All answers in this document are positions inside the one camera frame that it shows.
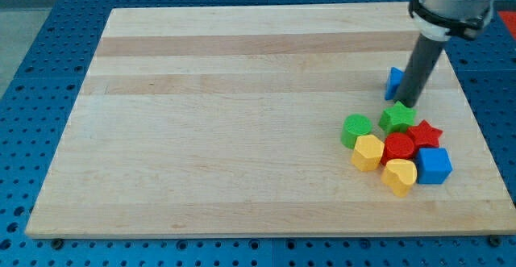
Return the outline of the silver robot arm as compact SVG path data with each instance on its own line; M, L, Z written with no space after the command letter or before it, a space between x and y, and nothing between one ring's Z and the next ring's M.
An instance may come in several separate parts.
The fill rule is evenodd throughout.
M493 17L494 0L410 0L409 14L420 33L436 42L456 36L474 40Z

